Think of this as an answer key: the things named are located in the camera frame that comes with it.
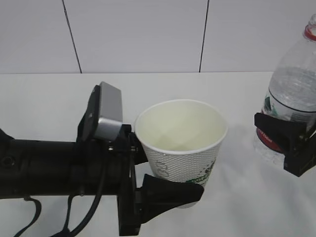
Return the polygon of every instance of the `red label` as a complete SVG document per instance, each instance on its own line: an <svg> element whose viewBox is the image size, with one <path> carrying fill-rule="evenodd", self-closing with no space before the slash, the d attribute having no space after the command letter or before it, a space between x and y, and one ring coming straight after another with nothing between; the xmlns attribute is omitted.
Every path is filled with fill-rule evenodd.
<svg viewBox="0 0 316 237"><path fill-rule="evenodd" d="M258 128L257 128L257 135L259 139L261 140L261 142L265 144L267 147L269 147L271 150L282 153L282 150L280 149L280 147L274 141L272 141L263 131L261 131Z"/></svg>

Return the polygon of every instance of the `cup rim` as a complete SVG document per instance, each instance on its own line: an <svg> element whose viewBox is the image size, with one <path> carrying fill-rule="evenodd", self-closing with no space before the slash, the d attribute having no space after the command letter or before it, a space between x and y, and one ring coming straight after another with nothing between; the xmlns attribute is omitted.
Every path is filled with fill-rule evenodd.
<svg viewBox="0 0 316 237"><path fill-rule="evenodd" d="M148 110L151 110L152 108L154 107L157 107L157 106L160 106L162 104L167 104L167 103L172 103L172 102L177 102L177 101L191 101L191 102L195 102L195 103L199 103L199 104L204 104L208 107L210 107L211 109L213 109L216 113L218 113L218 115L221 117L221 119L224 121L224 124L225 124L225 131L224 131L224 134L215 142L215 143L212 143L211 145L209 146L206 146L206 147L202 147L200 149L196 149L196 150L190 150L190 151L169 151L169 150L164 150L164 149L160 149L160 148L156 148L150 144L148 144L147 142L144 142L144 140L142 138L140 138L137 134L137 127L138 127L138 122L139 122L139 118L144 114L146 113ZM203 101L199 101L199 100L193 100L193 99L174 99L174 100L167 100L167 101L163 101L163 102L160 102L160 103L157 103L157 104L154 104L150 107L148 107L147 109L145 109L142 113L140 113L137 118L136 118L136 121L135 121L135 135L136 137L138 138L138 140L144 144L146 147L149 147L150 149L156 151L156 152L160 152L160 153L164 153L164 154L167 154L167 155L191 155L191 154L196 154L196 153L200 153L200 152L204 152L204 151L207 151L215 146L217 146L218 144L220 144L224 138L226 137L227 135L227 132L228 132L228 123L225 119L225 117L222 115L221 112L218 111L218 109L214 106L211 106L210 104L206 103L206 102L203 102Z"/></svg>

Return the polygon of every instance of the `water bottle label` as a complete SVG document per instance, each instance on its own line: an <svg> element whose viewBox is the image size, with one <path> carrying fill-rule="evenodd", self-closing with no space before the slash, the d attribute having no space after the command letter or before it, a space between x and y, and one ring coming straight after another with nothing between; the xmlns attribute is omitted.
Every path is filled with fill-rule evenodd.
<svg viewBox="0 0 316 237"><path fill-rule="evenodd" d="M261 112L265 115L269 115L278 119L286 121L304 122L307 124L307 129L311 128L316 122L316 112L304 112L290 108L274 98L274 96L268 91L264 105ZM276 152L282 152L279 146L273 142L263 131L257 128L257 135L270 149Z"/></svg>

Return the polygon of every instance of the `screw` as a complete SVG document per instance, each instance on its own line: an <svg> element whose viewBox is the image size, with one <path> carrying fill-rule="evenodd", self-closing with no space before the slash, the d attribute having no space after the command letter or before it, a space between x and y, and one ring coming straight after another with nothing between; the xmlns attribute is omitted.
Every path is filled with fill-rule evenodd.
<svg viewBox="0 0 316 237"><path fill-rule="evenodd" d="M11 168L15 164L15 159L10 156L3 157L0 161L0 164L4 168Z"/></svg>
<svg viewBox="0 0 316 237"><path fill-rule="evenodd" d="M80 187L79 195L80 195L81 197L84 196L84 187Z"/></svg>

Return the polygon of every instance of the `plastic water bottle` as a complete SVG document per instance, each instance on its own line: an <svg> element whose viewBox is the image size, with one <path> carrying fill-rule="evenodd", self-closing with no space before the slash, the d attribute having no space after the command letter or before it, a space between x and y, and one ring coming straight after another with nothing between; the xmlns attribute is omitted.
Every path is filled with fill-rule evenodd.
<svg viewBox="0 0 316 237"><path fill-rule="evenodd" d="M283 56L272 75L261 112L282 120L299 121L309 130L316 122L316 14L303 37ZM261 130L255 150L262 159L283 168L284 155Z"/></svg>

